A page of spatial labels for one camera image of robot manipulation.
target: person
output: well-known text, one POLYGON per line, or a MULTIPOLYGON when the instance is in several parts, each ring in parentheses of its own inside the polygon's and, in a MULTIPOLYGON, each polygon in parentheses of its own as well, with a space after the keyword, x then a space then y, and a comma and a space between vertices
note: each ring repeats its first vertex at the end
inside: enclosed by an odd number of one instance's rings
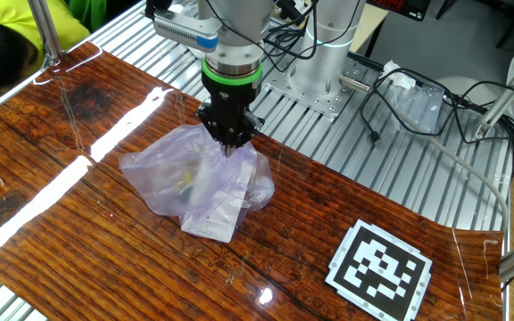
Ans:
MULTIPOLYGON (((46 0, 62 49, 68 50, 90 32, 63 0, 46 0)), ((41 68, 43 41, 27 0, 0 0, 0 95, 41 68)))

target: wooden table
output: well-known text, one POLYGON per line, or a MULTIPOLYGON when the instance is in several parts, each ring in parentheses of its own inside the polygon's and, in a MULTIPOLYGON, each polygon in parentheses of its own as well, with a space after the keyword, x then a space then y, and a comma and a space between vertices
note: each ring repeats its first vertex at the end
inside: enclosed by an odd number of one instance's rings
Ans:
POLYGON ((439 226, 265 136, 253 144, 269 158, 276 192, 231 243, 154 215, 117 159, 196 123, 199 102, 171 91, 104 157, 97 146, 157 86, 169 88, 86 43, 0 107, 0 233, 19 228, 0 248, 0 282, 44 315, 370 320, 324 282, 362 219, 434 261, 418 319, 502 318, 502 233, 439 226))

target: yellow object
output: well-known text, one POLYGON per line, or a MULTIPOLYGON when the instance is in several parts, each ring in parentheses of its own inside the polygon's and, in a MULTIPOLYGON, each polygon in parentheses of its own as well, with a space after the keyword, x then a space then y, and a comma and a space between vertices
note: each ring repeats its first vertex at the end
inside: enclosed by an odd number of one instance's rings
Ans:
MULTIPOLYGON (((90 34, 75 19, 63 0, 46 0, 62 49, 68 50, 90 34)), ((41 68, 44 60, 43 41, 27 0, 0 0, 0 24, 22 34, 36 47, 37 62, 28 70, 28 75, 41 68)))

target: metal plate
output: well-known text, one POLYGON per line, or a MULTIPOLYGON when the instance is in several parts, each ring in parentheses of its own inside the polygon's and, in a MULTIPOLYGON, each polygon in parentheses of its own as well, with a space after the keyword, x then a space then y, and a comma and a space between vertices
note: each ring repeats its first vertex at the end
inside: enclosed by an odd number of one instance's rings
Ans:
MULTIPOLYGON (((292 57, 286 56, 280 61, 280 63, 278 63, 278 66, 280 68, 285 68, 285 66, 291 63, 292 60, 292 57)), ((355 68, 355 64, 356 63, 353 60, 347 59, 344 63, 343 73, 351 78, 354 78, 355 75, 359 75, 360 72, 358 71, 358 68, 355 68)), ((263 80, 263 85, 265 88, 274 90, 286 97, 289 97, 303 106, 306 106, 313 111, 317 111, 328 118, 337 117, 342 112, 346 104, 348 104, 348 101, 353 94, 352 90, 339 85, 340 88, 337 95, 315 97, 298 90, 294 86, 290 86, 288 72, 279 72, 275 69, 272 70, 271 73, 263 80)))

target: ziplock bag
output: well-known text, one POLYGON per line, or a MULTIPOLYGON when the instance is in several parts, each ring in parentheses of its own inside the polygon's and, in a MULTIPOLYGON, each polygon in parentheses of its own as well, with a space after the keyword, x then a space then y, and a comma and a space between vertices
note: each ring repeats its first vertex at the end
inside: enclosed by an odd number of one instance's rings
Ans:
POLYGON ((175 128, 142 152, 122 155, 119 164, 151 211, 178 216, 183 231, 226 243, 275 192, 266 157, 251 143, 226 157, 203 124, 175 128))

